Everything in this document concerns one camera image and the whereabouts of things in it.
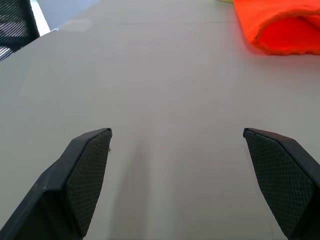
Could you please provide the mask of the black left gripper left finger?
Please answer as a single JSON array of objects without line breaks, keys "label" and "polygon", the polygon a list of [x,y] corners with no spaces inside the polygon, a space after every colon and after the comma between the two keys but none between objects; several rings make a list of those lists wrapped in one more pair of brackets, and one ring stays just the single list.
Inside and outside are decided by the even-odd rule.
[{"label": "black left gripper left finger", "polygon": [[0,240],[83,240],[104,181],[111,128],[74,138],[0,229]]}]

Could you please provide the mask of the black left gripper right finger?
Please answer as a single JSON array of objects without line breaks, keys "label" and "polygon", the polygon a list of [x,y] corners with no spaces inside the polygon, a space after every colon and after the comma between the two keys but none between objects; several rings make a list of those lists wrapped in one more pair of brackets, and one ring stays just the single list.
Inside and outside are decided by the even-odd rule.
[{"label": "black left gripper right finger", "polygon": [[294,139],[245,128],[260,191],[288,240],[320,240],[320,164]]}]

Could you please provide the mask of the black mesh office chair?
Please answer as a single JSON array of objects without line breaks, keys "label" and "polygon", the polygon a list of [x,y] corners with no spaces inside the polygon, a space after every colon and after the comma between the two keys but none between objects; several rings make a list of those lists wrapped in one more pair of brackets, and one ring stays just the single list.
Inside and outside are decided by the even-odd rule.
[{"label": "black mesh office chair", "polygon": [[31,0],[0,0],[0,62],[39,37]]}]

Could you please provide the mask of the orange cloth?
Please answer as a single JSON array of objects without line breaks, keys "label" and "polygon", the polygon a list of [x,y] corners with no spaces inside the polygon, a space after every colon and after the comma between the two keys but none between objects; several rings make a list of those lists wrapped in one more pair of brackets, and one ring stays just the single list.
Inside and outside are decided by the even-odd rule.
[{"label": "orange cloth", "polygon": [[270,55],[320,55],[320,0],[234,0],[246,40]]}]

